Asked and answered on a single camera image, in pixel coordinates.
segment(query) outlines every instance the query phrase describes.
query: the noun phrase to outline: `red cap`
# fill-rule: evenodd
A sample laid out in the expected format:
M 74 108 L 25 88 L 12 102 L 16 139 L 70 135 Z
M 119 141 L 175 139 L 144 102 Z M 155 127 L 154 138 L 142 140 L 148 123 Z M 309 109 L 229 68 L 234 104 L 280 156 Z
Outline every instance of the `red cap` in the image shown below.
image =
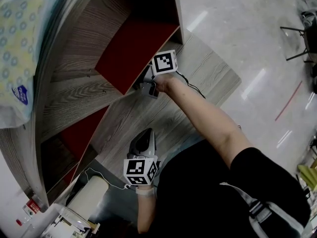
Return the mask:
M 22 222 L 19 221 L 18 219 L 16 220 L 16 222 L 17 222 L 17 224 L 18 224 L 19 226 L 22 226 L 22 225 L 23 225 Z

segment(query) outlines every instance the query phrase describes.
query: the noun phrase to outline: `red panel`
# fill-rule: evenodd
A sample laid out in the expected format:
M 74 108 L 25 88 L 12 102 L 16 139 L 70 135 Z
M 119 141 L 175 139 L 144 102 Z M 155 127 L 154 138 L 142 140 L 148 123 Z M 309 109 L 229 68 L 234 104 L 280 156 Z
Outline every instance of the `red panel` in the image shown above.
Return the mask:
M 66 128 L 59 134 L 59 138 L 67 149 L 75 156 L 77 161 L 80 161 L 85 153 L 89 142 L 107 109 L 108 107 L 105 107 L 93 113 Z
M 125 94 L 179 25 L 130 15 L 100 57 L 96 70 Z
M 74 166 L 74 167 L 72 168 L 72 170 L 69 171 L 69 172 L 67 173 L 67 175 L 64 176 L 63 179 L 64 179 L 64 181 L 65 181 L 66 184 L 70 185 L 71 179 L 73 178 L 73 176 L 74 176 L 74 174 L 75 174 L 75 172 L 76 172 L 77 166 L 78 166 L 78 165 Z

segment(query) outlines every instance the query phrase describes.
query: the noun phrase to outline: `wristband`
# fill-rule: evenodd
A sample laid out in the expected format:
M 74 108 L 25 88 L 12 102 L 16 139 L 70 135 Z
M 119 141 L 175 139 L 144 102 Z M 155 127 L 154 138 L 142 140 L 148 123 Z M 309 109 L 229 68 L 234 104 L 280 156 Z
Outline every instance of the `wristband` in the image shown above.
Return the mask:
M 141 196 L 152 196 L 155 194 L 154 188 L 148 189 L 148 190 L 143 190 L 143 189 L 135 189 L 135 193 Z

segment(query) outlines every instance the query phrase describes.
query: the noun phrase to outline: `white cylinder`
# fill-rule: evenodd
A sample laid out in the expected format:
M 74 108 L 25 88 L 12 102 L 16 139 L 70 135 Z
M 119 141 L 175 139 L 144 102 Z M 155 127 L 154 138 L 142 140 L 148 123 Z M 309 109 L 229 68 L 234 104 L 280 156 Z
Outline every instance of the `white cylinder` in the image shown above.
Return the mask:
M 93 176 L 81 191 L 73 198 L 67 208 L 83 219 L 88 220 L 108 190 L 108 183 L 98 176 Z

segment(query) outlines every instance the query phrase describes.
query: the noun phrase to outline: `red line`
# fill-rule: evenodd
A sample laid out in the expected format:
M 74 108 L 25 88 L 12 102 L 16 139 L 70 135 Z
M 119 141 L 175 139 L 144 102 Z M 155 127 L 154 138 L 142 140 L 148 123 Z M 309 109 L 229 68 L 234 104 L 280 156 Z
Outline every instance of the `red line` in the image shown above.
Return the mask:
M 287 108 L 288 104 L 291 102 L 292 98 L 295 96 L 298 88 L 301 86 L 303 81 L 301 81 L 299 83 L 299 85 L 297 86 L 297 88 L 295 89 L 295 92 L 293 93 L 293 95 L 291 96 L 291 98 L 288 100 L 288 102 L 286 103 L 285 107 L 282 109 L 282 111 L 278 114 L 277 118 L 275 118 L 275 121 L 277 121 L 277 119 L 281 116 L 281 114 L 284 112 L 284 110 Z

